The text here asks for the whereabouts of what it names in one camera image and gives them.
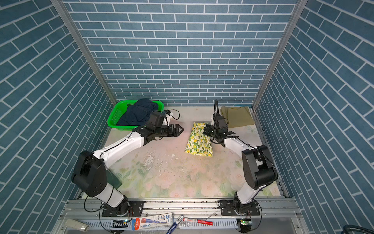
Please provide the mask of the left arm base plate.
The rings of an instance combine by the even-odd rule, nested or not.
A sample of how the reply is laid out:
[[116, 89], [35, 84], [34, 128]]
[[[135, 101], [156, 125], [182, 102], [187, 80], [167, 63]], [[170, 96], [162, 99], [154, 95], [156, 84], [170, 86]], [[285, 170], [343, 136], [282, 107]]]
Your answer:
[[103, 217], [125, 217], [128, 218], [134, 216], [141, 216], [144, 208], [144, 201], [135, 200], [135, 201], [125, 201], [120, 203], [116, 208], [111, 207], [110, 205], [104, 204], [102, 206]]

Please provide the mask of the olive green skirt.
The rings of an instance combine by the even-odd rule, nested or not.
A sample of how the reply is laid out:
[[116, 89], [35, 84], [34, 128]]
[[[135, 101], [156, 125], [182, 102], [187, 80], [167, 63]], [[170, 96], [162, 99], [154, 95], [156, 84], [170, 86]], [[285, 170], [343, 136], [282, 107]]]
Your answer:
[[255, 125], [248, 107], [221, 107], [221, 114], [228, 121], [228, 128]]

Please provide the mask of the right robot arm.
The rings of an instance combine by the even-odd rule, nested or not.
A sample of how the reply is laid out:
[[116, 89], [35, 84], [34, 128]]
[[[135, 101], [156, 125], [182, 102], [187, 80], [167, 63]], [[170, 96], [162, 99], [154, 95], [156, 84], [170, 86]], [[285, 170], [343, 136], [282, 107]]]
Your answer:
[[212, 124], [204, 127], [204, 134], [242, 158], [245, 183], [233, 199], [238, 209], [254, 202], [262, 189], [278, 179], [278, 172], [268, 147], [245, 143], [234, 132], [228, 130], [226, 119], [220, 114], [212, 115]]

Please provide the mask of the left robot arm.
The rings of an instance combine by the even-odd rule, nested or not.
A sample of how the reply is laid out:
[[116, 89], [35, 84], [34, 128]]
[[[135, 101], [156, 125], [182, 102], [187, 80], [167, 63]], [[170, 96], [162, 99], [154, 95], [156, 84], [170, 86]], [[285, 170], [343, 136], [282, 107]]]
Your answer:
[[83, 151], [75, 164], [72, 182], [87, 196], [112, 207], [118, 216], [125, 215], [129, 210], [128, 198], [109, 183], [107, 171], [115, 162], [153, 140], [180, 136], [183, 127], [170, 124], [171, 119], [179, 119], [175, 113], [179, 111], [153, 111], [146, 124], [134, 128], [124, 138], [94, 152]]

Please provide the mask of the yellow floral skirt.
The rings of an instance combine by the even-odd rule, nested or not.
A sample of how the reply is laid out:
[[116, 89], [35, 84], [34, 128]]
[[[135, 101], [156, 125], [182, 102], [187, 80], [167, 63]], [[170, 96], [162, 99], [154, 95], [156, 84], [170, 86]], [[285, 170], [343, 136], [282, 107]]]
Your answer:
[[193, 123], [185, 153], [203, 157], [213, 156], [210, 137], [204, 134], [205, 126], [206, 123], [203, 122]]

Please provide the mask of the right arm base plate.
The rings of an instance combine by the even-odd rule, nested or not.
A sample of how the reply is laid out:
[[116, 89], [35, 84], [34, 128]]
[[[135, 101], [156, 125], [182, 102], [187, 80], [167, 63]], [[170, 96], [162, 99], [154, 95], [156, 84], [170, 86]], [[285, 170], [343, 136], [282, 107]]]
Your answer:
[[255, 200], [248, 204], [241, 204], [238, 199], [222, 199], [217, 204], [222, 216], [259, 216], [261, 214], [259, 204]]

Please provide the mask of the dark navy skirt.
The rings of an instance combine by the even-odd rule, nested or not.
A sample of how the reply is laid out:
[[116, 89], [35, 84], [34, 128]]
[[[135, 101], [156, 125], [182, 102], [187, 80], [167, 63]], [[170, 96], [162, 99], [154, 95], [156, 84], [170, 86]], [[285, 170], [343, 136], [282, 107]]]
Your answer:
[[141, 126], [148, 122], [151, 112], [158, 110], [158, 104], [143, 98], [128, 106], [127, 111], [118, 120], [118, 126]]

